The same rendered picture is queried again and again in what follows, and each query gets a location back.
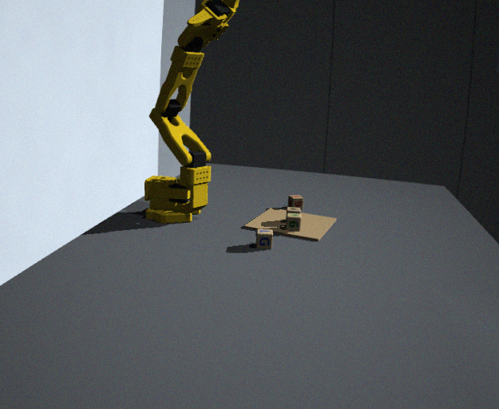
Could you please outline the tan mat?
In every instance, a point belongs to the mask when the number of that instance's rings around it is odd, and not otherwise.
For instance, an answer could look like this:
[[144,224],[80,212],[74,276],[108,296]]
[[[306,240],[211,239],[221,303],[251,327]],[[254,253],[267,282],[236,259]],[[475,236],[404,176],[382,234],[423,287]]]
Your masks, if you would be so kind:
[[290,231],[286,230],[286,215],[287,210],[270,208],[244,225],[244,228],[253,230],[271,229],[275,234],[319,241],[333,223],[336,222],[336,218],[301,212],[300,231]]

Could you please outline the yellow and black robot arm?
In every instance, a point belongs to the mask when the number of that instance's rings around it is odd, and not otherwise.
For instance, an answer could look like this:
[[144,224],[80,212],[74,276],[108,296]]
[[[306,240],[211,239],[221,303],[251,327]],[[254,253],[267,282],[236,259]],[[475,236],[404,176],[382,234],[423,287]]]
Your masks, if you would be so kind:
[[[162,176],[147,181],[150,208],[145,211],[146,219],[162,224],[190,223],[192,214],[200,214],[200,210],[208,204],[211,166],[206,166],[206,162],[210,161],[211,154],[198,136],[182,122],[178,113],[187,104],[196,72],[204,58],[200,50],[212,40],[217,40],[228,27],[227,23],[222,29],[209,23],[187,26],[178,37],[179,46],[175,46],[172,52],[168,76],[149,117],[176,159],[187,166],[180,167],[177,183],[175,177]],[[176,99],[170,99],[176,89]]]

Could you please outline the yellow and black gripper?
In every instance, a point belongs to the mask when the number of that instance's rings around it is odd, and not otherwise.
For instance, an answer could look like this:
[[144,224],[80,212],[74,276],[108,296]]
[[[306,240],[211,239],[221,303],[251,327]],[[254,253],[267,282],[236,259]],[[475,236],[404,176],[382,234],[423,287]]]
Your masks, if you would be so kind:
[[198,7],[198,14],[191,17],[189,26],[200,26],[209,23],[215,28],[224,28],[225,24],[236,12],[240,0],[203,0]]

